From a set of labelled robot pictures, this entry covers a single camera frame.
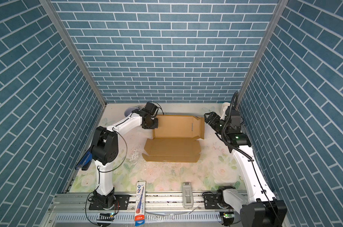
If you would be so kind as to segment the brown cardboard box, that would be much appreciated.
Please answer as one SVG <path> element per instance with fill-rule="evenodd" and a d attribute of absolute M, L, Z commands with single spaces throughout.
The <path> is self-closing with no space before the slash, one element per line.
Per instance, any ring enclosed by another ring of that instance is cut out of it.
<path fill-rule="evenodd" d="M 147 162 L 196 163 L 201 154 L 205 119 L 188 115 L 159 115 L 142 154 Z"/>

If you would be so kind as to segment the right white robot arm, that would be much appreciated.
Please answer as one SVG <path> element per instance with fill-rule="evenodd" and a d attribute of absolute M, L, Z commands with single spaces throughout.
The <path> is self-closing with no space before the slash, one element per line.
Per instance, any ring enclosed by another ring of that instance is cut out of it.
<path fill-rule="evenodd" d="M 233 154 L 242 172 L 247 194 L 243 195 L 234 186 L 220 186 L 217 204 L 231 212 L 222 215 L 222 224 L 244 227 L 281 227 L 287 214 L 287 206 L 278 200 L 265 181 L 254 157 L 248 136 L 241 132 L 241 116 L 228 108 L 222 119 L 217 113 L 204 115 L 205 123 L 214 131 Z"/>

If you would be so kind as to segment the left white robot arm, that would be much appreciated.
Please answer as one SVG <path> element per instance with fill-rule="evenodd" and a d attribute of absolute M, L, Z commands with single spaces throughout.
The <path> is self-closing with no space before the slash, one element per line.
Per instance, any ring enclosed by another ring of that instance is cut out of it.
<path fill-rule="evenodd" d="M 123 120 L 107 127 L 96 128 L 90 146 L 92 159 L 97 168 L 97 187 L 93 191 L 92 199 L 103 209 L 112 208 L 115 201 L 112 174 L 117 169 L 113 167 L 113 161 L 119 153 L 118 138 L 139 126 L 147 130 L 156 129 L 158 109 L 157 105 L 147 102 L 142 109 L 132 110 Z"/>

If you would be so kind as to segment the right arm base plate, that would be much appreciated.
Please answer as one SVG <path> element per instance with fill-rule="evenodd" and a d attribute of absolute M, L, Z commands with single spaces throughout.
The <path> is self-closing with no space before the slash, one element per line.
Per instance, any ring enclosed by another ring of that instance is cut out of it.
<path fill-rule="evenodd" d="M 218 202 L 218 194 L 213 192 L 203 192 L 202 198 L 206 210 L 226 209 Z"/>

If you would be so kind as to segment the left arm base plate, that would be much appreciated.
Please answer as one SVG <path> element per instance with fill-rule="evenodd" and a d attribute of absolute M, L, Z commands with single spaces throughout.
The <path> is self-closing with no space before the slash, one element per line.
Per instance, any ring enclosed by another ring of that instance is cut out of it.
<path fill-rule="evenodd" d="M 126 210 L 129 205 L 130 195 L 128 194 L 117 194 L 108 196 L 107 198 L 97 198 L 96 196 L 92 195 L 88 198 L 90 202 L 89 210 L 99 210 L 99 211 L 106 211 L 106 210 Z"/>

